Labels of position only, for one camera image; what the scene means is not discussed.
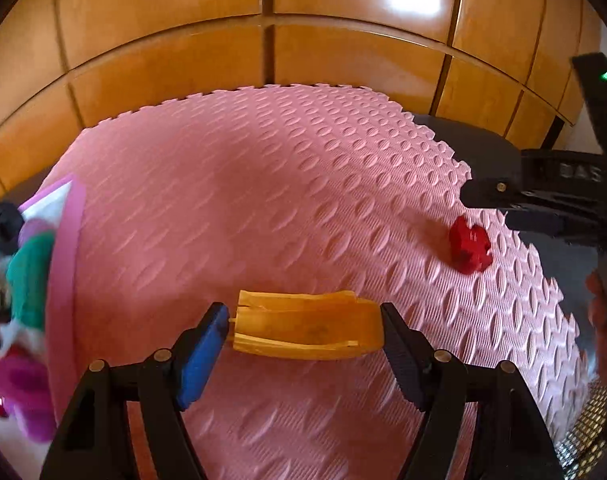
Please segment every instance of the gold mesh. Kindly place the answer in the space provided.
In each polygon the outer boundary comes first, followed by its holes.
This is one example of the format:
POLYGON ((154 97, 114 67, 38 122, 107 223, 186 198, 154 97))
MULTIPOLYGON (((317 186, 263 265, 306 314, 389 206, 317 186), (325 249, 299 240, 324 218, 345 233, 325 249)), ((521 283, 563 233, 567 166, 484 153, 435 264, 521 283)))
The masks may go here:
POLYGON ((601 430, 607 415, 607 388, 599 381, 593 381, 589 387, 589 400, 581 415, 572 430, 556 446, 566 480, 580 479, 590 472, 605 447, 601 430))

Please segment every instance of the yellow plastic object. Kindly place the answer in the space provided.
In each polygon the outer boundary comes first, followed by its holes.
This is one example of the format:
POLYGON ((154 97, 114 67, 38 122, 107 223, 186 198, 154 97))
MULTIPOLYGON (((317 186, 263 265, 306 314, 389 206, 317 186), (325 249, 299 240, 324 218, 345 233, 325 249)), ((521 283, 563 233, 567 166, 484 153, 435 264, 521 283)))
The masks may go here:
POLYGON ((332 294, 239 293, 232 347, 288 359, 357 357, 383 346, 379 305, 344 290, 332 294))

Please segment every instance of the metal pin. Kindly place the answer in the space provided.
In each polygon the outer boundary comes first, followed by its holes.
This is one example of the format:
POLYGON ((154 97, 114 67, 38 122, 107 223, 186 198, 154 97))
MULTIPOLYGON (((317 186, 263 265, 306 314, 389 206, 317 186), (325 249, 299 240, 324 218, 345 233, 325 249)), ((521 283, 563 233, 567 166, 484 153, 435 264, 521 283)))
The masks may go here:
POLYGON ((159 363, 165 363, 168 359, 172 357, 172 352, 167 348, 162 348, 161 350, 157 350, 154 353, 154 360, 159 363))
POLYGON ((437 350, 435 352, 435 359, 440 363, 447 363, 452 358, 453 355, 448 350, 437 350))
POLYGON ((517 371, 517 367, 511 363, 510 361, 502 361, 501 365, 499 365, 506 374, 513 374, 517 371))
POLYGON ((88 370, 90 370, 91 372, 101 372, 105 365, 106 363, 102 359, 96 359, 90 363, 88 370))

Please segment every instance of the pink foam mat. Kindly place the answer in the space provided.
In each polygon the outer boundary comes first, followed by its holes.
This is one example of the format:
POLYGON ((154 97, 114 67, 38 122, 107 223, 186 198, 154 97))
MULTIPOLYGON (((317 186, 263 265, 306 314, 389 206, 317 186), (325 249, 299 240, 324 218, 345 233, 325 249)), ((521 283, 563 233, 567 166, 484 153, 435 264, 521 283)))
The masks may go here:
MULTIPOLYGON (((561 436, 587 391, 577 325, 536 249, 501 213, 459 202, 469 167, 433 136, 383 94, 324 85, 194 95, 84 130, 44 184, 74 173, 87 188, 76 373, 55 385, 58 412, 93 359, 141 360, 211 302, 234 309, 242 288, 347 288, 394 302, 465 362, 514 361, 561 436), (448 264, 460 214, 493 243, 482 274, 448 264)), ((154 478, 140 414, 131 416, 142 475, 154 478)), ((225 348, 184 413, 211 479, 394 479, 420 420, 383 352, 303 362, 225 348)), ((452 478, 463 475, 473 424, 470 408, 452 478)))

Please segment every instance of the red toy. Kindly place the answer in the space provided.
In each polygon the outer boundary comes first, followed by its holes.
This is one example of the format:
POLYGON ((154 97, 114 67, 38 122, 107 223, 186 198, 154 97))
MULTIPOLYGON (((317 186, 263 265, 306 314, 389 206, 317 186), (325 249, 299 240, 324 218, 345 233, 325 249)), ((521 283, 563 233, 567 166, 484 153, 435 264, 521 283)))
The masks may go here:
POLYGON ((480 225, 468 227, 464 216, 459 216, 450 227, 450 253, 453 267, 462 274, 484 272, 492 263, 490 238, 480 225))

